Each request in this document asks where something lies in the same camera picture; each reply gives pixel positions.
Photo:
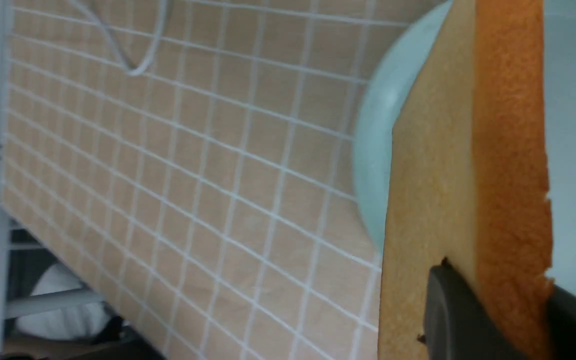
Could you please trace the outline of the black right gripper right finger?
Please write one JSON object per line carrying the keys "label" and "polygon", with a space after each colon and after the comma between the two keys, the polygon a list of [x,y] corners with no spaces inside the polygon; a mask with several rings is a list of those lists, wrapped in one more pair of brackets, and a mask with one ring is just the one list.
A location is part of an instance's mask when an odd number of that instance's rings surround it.
{"label": "black right gripper right finger", "polygon": [[576,296],[558,285],[547,305],[554,360],[576,360]]}

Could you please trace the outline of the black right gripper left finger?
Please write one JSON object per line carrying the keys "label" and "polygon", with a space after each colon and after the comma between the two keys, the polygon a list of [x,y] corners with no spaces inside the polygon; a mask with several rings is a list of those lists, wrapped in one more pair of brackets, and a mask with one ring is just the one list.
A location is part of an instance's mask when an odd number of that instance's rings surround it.
{"label": "black right gripper left finger", "polygon": [[425,345],[430,360],[522,359],[446,258],[430,268],[423,333],[417,341]]}

